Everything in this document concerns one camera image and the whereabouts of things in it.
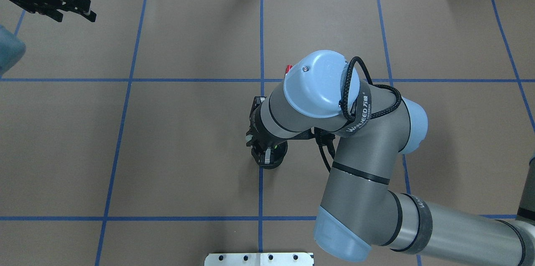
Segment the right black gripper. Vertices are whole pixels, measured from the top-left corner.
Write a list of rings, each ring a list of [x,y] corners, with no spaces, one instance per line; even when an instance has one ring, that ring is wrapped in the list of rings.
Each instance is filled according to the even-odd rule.
[[[254,127],[249,127],[246,132],[246,146],[251,148],[253,158],[263,157],[263,165],[271,166],[272,150],[278,145],[278,139],[265,130],[258,131]]]

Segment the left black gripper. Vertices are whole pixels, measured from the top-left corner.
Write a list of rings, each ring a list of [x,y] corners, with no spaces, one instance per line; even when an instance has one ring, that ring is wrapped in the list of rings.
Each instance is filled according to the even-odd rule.
[[[61,11],[76,13],[92,23],[96,22],[90,0],[25,0],[25,11],[46,15],[59,23],[64,17]]]

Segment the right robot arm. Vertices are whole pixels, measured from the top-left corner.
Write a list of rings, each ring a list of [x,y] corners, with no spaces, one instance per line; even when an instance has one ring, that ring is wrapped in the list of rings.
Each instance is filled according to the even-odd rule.
[[[288,140],[315,139],[329,177],[313,237],[336,258],[361,262],[372,245],[475,266],[533,266],[534,159],[514,220],[490,220],[389,190],[397,156],[425,139],[425,110],[374,84],[359,56],[315,51],[256,96],[246,145],[264,169],[281,165]]]

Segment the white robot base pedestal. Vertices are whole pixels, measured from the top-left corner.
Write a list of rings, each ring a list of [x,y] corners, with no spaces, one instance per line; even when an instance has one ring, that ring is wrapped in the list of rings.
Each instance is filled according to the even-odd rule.
[[[314,266],[313,253],[215,253],[204,260],[205,266]]]

